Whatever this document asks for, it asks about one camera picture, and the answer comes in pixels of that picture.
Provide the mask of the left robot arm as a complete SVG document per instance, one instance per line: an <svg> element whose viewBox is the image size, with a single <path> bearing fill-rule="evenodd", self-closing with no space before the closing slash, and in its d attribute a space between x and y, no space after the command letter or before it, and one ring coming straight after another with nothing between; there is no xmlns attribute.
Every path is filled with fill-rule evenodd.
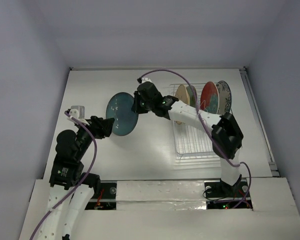
<svg viewBox="0 0 300 240"><path fill-rule="evenodd" d="M46 213L33 230L32 240L70 240L89 200L101 192L100 176L83 171L82 158L97 139L111 135L114 118L77 118L74 110L66 112L77 131L64 130L56 138L56 155L49 178Z"/></svg>

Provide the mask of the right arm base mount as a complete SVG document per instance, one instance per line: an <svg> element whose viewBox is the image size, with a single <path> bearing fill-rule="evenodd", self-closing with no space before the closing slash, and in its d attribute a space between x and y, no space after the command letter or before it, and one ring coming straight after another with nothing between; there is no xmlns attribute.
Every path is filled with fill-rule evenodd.
<svg viewBox="0 0 300 240"><path fill-rule="evenodd" d="M250 195L251 178L241 178L233 186L220 179L205 180L202 196L207 200L207 209L253 209Z"/></svg>

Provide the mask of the red plate with teal flower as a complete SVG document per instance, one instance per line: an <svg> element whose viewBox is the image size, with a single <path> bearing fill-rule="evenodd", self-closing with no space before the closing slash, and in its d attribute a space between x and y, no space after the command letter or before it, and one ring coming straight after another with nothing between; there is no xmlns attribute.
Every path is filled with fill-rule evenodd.
<svg viewBox="0 0 300 240"><path fill-rule="evenodd" d="M201 91L200 109L211 114L218 113L219 92L217 86L212 81L207 82Z"/></svg>

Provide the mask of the dark teal plate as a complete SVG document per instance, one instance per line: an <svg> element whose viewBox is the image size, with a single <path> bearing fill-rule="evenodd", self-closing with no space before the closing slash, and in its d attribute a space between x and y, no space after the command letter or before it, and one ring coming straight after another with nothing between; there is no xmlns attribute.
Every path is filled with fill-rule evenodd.
<svg viewBox="0 0 300 240"><path fill-rule="evenodd" d="M127 92L115 94L108 102L105 116L114 118L112 133L117 136L130 134L138 123L139 115L132 111L134 97Z"/></svg>

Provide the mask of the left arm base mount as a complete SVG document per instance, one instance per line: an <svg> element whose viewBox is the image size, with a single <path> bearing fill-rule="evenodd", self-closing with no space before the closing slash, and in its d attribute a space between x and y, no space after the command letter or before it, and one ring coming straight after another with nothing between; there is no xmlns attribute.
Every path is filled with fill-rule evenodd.
<svg viewBox="0 0 300 240"><path fill-rule="evenodd" d="M116 210L117 182L102 181L100 190L87 203L85 210Z"/></svg>

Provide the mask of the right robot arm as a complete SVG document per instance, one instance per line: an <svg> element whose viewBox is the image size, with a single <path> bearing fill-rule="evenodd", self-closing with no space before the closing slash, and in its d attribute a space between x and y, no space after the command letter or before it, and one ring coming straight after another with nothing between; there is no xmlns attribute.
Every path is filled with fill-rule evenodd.
<svg viewBox="0 0 300 240"><path fill-rule="evenodd" d="M237 152L242 147L243 133L235 117L227 112L223 115L208 113L187 105L178 98L162 96L151 81L138 79L131 110L137 114L154 113L157 117L181 122L205 132L212 142L213 152L220 157L220 190L232 196L239 189L242 179Z"/></svg>

